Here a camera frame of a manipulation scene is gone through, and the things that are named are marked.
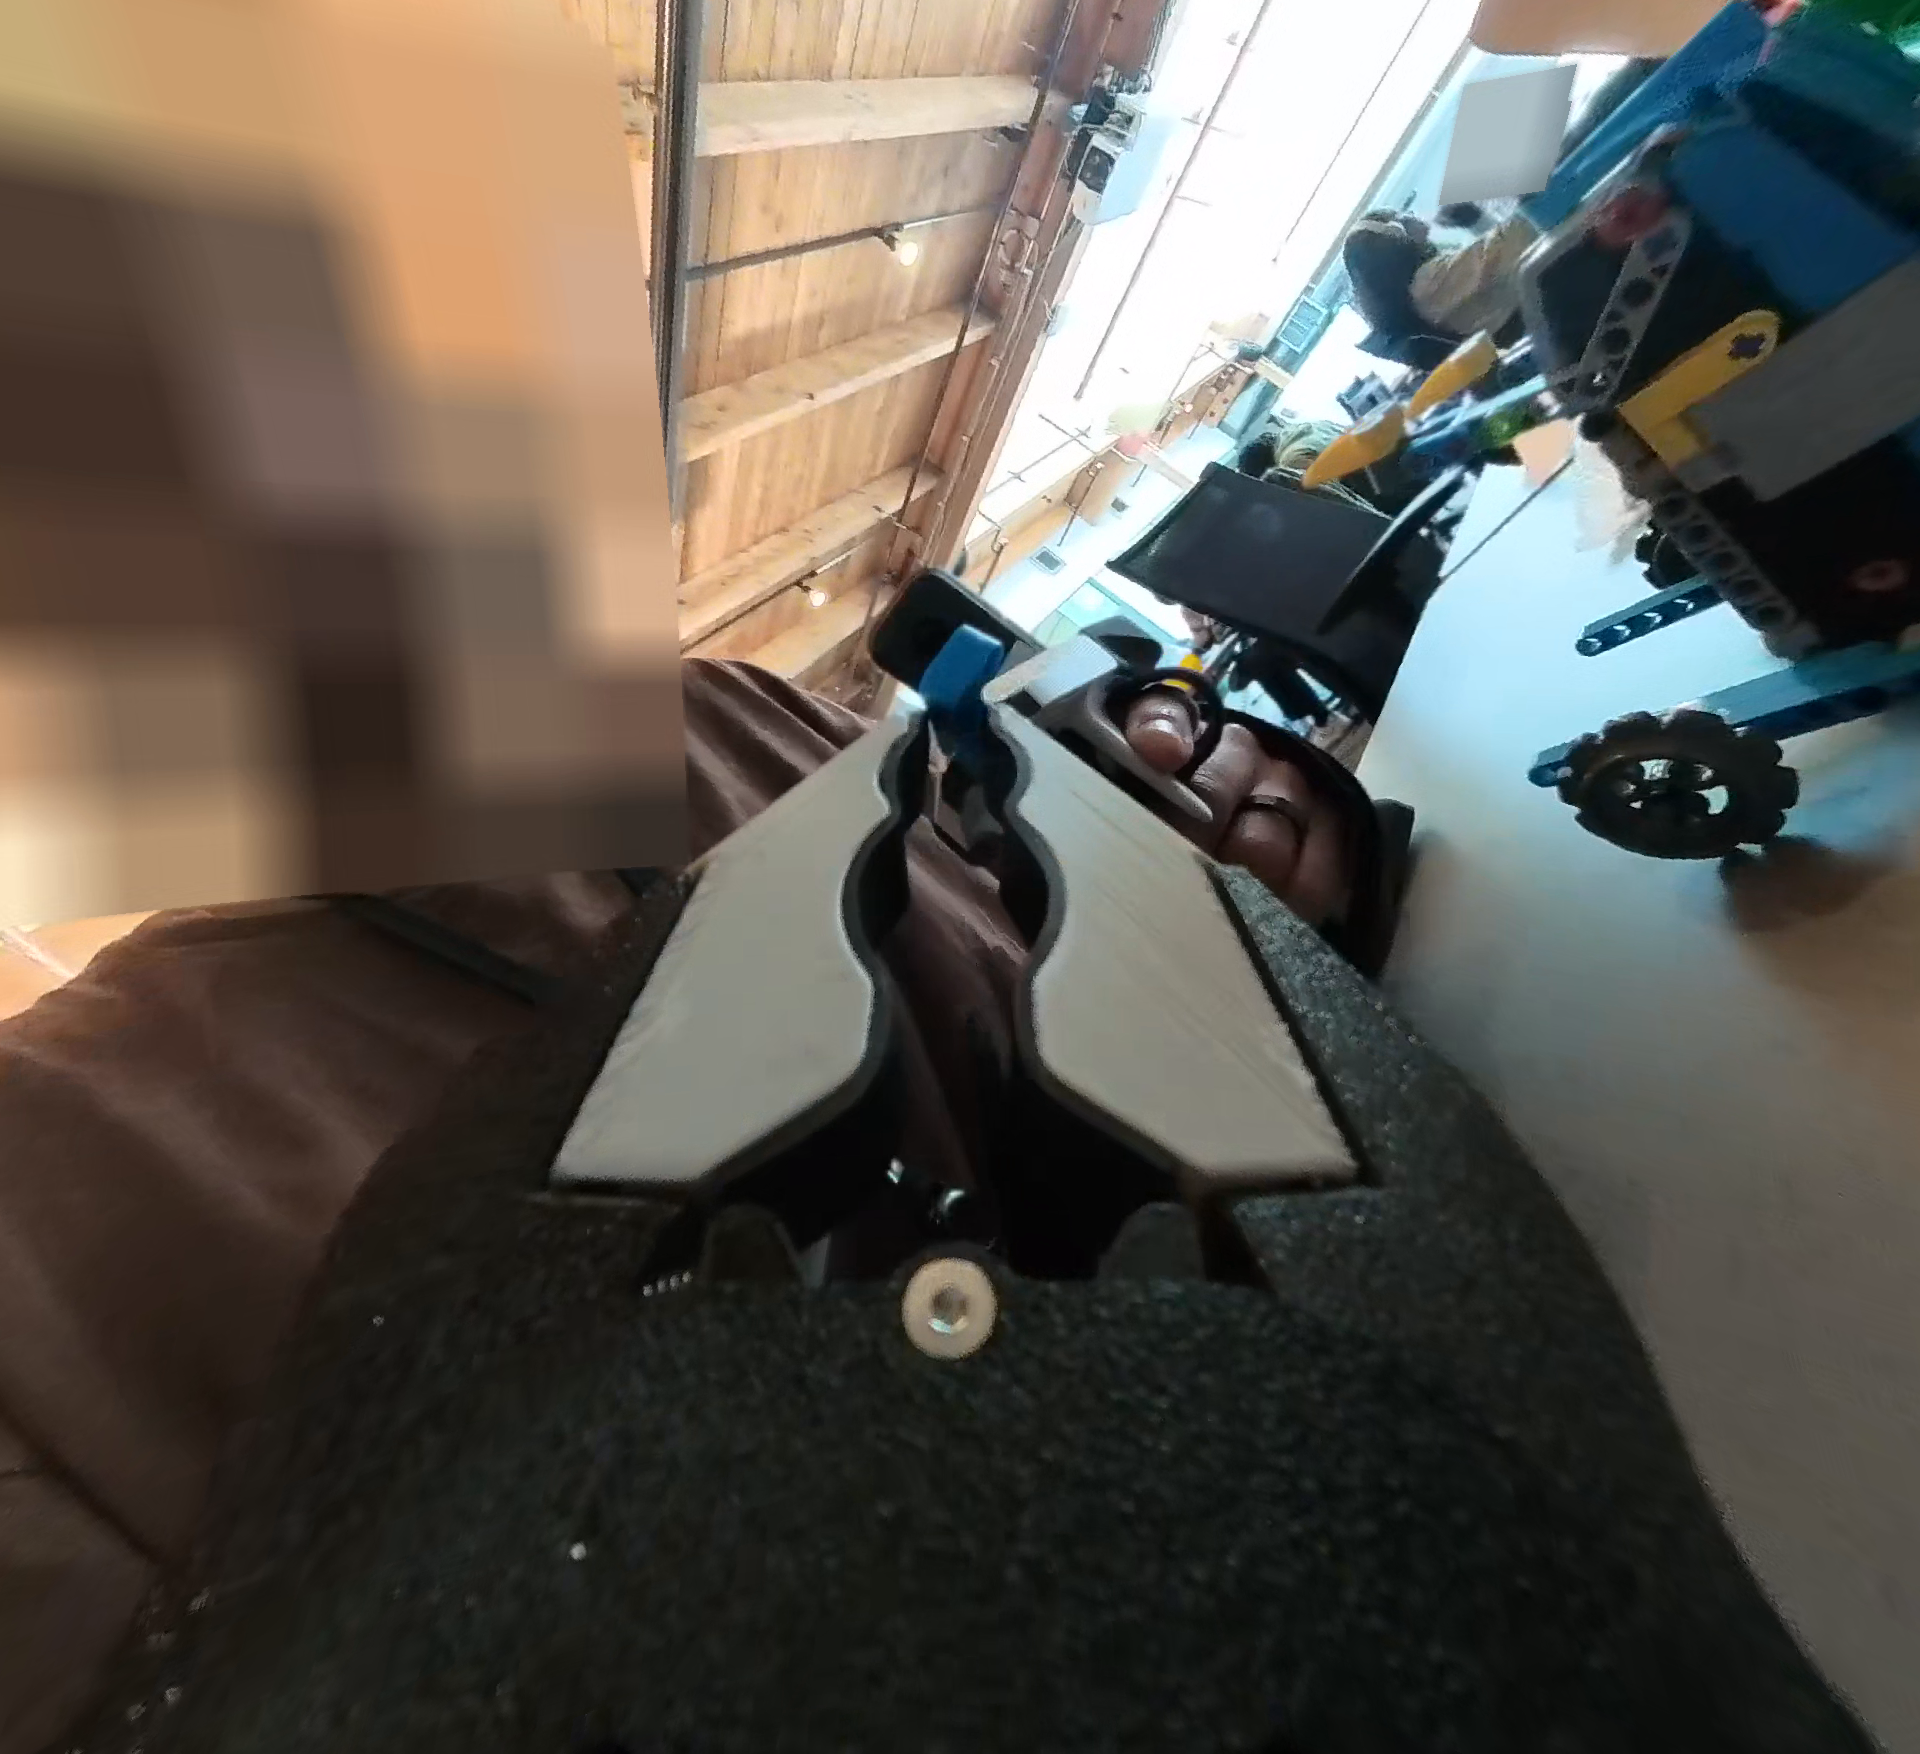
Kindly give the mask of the black office chair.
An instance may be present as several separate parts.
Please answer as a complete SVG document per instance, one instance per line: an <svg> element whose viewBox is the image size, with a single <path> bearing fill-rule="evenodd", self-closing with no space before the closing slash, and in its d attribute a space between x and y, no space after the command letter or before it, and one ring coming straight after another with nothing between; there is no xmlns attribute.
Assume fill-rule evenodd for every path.
<svg viewBox="0 0 1920 1754"><path fill-rule="evenodd" d="M1445 473L1380 518L1212 468L1107 569L1242 637L1252 677L1289 714L1315 685L1373 724L1442 575L1431 526L1465 486L1465 473Z"/></svg>

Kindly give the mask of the grey and blue toy robot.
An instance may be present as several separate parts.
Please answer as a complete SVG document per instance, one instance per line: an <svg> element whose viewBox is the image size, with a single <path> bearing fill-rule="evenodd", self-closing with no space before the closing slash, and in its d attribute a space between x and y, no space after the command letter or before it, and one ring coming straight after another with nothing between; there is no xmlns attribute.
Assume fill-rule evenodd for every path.
<svg viewBox="0 0 1920 1754"><path fill-rule="evenodd" d="M1646 579L1575 653L1713 608L1758 636L1771 674L1529 767L1624 853L1769 845L1797 804L1785 741L1916 697L1916 180L1916 31L1734 4L1525 206L1521 343L1475 328L1303 470L1451 480L1572 422Z"/></svg>

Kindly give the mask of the grey ceiling unit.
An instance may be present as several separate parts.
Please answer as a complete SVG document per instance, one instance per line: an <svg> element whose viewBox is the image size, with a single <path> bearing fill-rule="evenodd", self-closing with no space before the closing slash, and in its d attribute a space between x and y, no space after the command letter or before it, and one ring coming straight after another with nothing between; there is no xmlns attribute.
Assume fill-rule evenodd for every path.
<svg viewBox="0 0 1920 1754"><path fill-rule="evenodd" d="M1094 85L1072 113L1062 163L1072 221L1094 228L1138 212L1175 127L1175 115L1152 93Z"/></svg>

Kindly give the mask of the blue beam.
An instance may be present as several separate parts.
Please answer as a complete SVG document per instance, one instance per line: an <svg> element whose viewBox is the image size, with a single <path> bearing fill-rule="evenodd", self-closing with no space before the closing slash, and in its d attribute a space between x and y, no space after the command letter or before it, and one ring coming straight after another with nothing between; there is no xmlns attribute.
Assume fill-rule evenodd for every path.
<svg viewBox="0 0 1920 1754"><path fill-rule="evenodd" d="M918 700L930 736L930 758L955 768L962 781L987 775L989 718L986 688L1006 663L1002 644L986 629L957 626L918 677Z"/></svg>

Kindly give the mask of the person's left hand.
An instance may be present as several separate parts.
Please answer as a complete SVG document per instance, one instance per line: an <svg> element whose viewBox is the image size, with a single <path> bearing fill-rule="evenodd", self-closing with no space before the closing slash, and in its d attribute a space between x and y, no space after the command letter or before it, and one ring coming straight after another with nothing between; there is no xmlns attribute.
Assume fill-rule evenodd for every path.
<svg viewBox="0 0 1920 1754"><path fill-rule="evenodd" d="M1244 724L1221 726L1212 756L1199 761L1199 711L1173 688L1138 696L1121 732L1150 771L1182 781L1204 807L1195 820L1152 799L1175 832L1221 866L1256 878L1306 927L1340 925L1353 892L1346 825L1295 761Z"/></svg>

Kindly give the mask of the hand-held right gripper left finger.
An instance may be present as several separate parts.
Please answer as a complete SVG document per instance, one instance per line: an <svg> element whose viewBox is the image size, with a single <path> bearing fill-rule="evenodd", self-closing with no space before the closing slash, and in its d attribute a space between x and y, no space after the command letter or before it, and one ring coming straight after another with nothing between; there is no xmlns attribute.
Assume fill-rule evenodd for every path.
<svg viewBox="0 0 1920 1754"><path fill-rule="evenodd" d="M859 881L901 845L921 775L921 718L890 718L701 860L555 1190L708 1195L865 1092L890 1001Z"/></svg>

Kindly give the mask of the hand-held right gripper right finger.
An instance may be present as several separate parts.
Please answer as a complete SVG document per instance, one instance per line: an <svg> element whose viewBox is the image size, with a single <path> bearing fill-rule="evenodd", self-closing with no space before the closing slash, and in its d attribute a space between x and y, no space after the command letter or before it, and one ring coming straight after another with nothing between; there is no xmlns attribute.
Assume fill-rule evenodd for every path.
<svg viewBox="0 0 1920 1754"><path fill-rule="evenodd" d="M986 716L1042 1092L1199 1197L1355 1182L1204 855L1022 714Z"/></svg>

